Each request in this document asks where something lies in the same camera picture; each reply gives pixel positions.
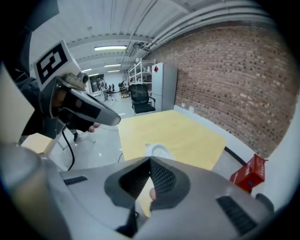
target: white shelving unit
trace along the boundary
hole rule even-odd
[[[135,63],[134,67],[128,71],[128,83],[129,85],[133,84],[152,84],[152,82],[147,82],[143,79],[143,77],[147,77],[148,75],[152,75],[151,72],[147,71],[147,67],[155,64],[155,61],[143,60],[140,58],[138,63]]]

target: white refrigerator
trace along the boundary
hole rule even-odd
[[[175,103],[178,69],[160,62],[152,66],[152,97],[156,112],[173,110]]]

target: wooden board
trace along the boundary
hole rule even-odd
[[[226,146],[222,135],[173,110],[122,119],[118,128],[125,161],[144,156],[146,143],[160,143],[176,161],[211,170]],[[149,178],[137,198],[148,217],[152,187]]]

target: white ceiling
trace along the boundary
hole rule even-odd
[[[210,23],[228,20],[270,22],[248,0],[58,0],[59,14],[36,29],[30,43],[30,69],[62,39],[82,70],[104,73],[106,64],[127,70],[137,57],[169,39]],[[127,45],[126,51],[95,51],[95,46]],[[136,52],[128,54],[132,47]]]

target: white wall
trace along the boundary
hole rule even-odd
[[[190,108],[190,110],[186,110],[184,108],[175,105],[174,110],[182,113],[183,115],[186,115],[190,119],[199,122],[202,125],[206,126],[207,128],[213,130],[214,132],[224,136],[227,141],[226,147],[232,150],[245,162],[249,161],[253,157],[255,152],[251,148],[249,148],[245,143],[243,143],[241,140],[239,140],[238,138],[236,138],[226,130],[222,129],[218,125],[214,124],[213,122],[193,113],[193,108]]]
[[[106,73],[104,74],[104,81],[108,85],[114,84],[114,91],[120,91],[118,84],[125,80],[125,73]]]
[[[298,100],[291,124],[265,165],[265,182],[253,188],[252,195],[262,193],[275,210],[286,205],[299,184],[300,175],[300,102]]]

